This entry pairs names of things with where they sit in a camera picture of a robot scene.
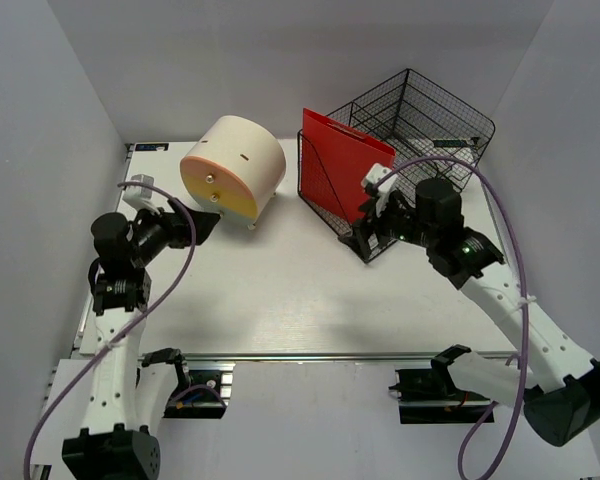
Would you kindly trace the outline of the yellow bottom drawer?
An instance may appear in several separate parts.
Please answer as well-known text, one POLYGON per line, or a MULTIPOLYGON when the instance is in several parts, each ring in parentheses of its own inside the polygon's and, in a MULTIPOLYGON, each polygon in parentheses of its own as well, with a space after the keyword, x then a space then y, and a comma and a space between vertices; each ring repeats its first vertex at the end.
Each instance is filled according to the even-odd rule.
POLYGON ((251 219, 255 219, 258 214, 258 207, 251 193, 235 185, 208 184, 200 179, 193 179, 185 187, 190 196, 207 210, 233 212, 251 219))

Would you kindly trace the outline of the peach top drawer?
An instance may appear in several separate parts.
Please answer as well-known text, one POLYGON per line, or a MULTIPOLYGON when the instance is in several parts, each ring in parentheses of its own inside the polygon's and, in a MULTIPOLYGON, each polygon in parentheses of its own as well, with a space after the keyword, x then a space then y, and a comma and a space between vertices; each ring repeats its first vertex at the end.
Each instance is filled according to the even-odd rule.
POLYGON ((216 195, 220 200, 253 198, 247 185, 232 171, 203 158, 183 158, 180 161, 180 174, 191 196, 210 198, 216 195))

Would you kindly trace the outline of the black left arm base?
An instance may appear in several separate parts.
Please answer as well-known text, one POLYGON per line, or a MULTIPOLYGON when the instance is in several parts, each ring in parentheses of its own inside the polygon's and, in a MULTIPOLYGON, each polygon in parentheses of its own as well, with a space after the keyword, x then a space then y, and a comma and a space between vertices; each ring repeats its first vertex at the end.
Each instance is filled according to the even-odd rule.
POLYGON ((229 402, 229 372, 204 368, 190 369, 179 349, 164 348, 144 355, 137 371, 136 385, 152 366, 168 365, 176 386, 162 411, 165 419, 221 419, 229 402))

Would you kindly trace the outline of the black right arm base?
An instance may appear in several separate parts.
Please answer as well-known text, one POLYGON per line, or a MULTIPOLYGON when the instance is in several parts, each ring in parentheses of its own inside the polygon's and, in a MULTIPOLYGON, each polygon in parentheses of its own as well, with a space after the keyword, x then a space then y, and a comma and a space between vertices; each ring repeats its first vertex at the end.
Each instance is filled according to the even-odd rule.
POLYGON ((395 371, 395 383, 388 392, 398 401, 402 425, 474 424, 484 413, 487 422, 494 421, 487 412, 489 399, 452 385, 448 367, 471 352, 466 346, 452 345, 433 357, 428 367, 395 371))

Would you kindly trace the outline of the red file folder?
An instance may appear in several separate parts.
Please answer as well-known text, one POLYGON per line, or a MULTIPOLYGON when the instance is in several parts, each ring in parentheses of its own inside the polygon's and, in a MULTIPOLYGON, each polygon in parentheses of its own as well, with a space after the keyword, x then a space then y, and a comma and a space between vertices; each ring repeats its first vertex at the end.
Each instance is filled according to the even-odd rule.
POLYGON ((351 224, 362 217, 362 180, 375 164, 391 167, 390 145, 305 108, 301 135, 300 193, 351 224))

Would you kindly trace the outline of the cream semicircular drawer box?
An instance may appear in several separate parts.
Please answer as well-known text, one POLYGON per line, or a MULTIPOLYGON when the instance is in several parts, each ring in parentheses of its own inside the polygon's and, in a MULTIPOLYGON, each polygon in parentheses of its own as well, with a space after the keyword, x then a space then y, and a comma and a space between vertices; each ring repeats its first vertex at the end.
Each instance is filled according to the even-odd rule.
POLYGON ((220 117, 183 158, 187 156, 206 159, 238 176, 258 207, 256 223, 286 174, 279 141, 259 124, 235 115, 220 117))

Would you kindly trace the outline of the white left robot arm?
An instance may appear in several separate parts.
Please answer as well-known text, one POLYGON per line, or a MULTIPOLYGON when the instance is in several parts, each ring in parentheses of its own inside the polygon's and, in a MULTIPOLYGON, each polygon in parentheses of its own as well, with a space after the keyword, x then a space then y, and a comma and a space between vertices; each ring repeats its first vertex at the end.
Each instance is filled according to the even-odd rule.
POLYGON ((102 358, 79 432, 62 445, 74 478, 158 478, 159 424, 169 399, 185 396, 192 377, 178 349, 140 352, 151 307, 147 267, 166 248, 201 245, 219 220, 189 208, 141 208, 132 220, 112 212, 92 223, 97 259, 90 288, 102 358))

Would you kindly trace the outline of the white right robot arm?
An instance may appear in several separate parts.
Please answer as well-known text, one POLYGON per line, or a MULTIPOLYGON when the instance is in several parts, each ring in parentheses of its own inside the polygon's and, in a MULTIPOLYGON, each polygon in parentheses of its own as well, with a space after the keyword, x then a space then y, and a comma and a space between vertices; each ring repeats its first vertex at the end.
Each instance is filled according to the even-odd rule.
POLYGON ((433 269, 477 305, 518 350, 507 367, 453 345, 431 362, 433 390, 452 399, 462 391, 521 405, 535 433, 561 447, 600 420, 600 360, 574 342, 529 294, 520 276, 484 234, 466 226, 462 199, 440 178, 418 183, 413 203, 393 180, 366 176, 361 218, 343 243, 368 255, 369 237, 424 248, 433 269))

